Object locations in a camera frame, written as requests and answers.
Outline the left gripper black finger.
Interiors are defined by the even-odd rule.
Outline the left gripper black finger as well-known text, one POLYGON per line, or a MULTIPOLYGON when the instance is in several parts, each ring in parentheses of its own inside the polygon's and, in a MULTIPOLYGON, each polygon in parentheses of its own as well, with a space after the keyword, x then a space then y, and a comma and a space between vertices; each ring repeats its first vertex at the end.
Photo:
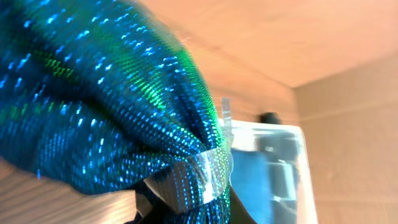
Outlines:
POLYGON ((232 187, 229 187, 229 191, 231 202, 230 224, 256 224, 250 214, 248 214, 232 187))

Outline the blue denim jeans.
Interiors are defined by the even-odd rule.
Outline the blue denim jeans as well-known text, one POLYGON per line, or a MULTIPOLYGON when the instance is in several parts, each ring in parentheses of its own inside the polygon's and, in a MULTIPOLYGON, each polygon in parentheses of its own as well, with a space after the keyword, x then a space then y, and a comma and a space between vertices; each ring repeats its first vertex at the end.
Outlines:
POLYGON ((258 151, 231 150, 234 167, 232 188, 248 215, 260 224, 273 221, 267 156, 258 151))

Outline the clear plastic storage bin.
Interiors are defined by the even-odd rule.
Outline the clear plastic storage bin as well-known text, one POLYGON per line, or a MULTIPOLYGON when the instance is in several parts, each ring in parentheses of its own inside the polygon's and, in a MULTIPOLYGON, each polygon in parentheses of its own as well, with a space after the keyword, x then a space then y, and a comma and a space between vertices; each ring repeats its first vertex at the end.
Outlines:
POLYGON ((303 131, 275 113, 230 127, 231 223, 318 224, 303 131))

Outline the black taped garment front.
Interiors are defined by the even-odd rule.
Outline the black taped garment front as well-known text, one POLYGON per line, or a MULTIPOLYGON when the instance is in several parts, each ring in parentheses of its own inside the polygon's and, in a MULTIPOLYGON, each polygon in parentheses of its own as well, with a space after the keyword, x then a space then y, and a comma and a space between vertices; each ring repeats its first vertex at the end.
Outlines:
POLYGON ((259 121, 271 125, 266 134, 258 136, 257 143, 268 159, 272 223, 297 223, 300 132, 297 127, 283 125, 276 113, 264 113, 259 121))

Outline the blue sequin fabric bundle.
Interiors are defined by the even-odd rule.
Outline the blue sequin fabric bundle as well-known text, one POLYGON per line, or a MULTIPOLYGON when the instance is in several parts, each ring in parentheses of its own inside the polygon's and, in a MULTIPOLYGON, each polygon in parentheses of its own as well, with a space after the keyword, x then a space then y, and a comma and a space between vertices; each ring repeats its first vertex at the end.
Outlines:
POLYGON ((1 2, 1 157, 82 194, 144 194, 159 223, 231 218, 210 92, 140 1, 1 2))

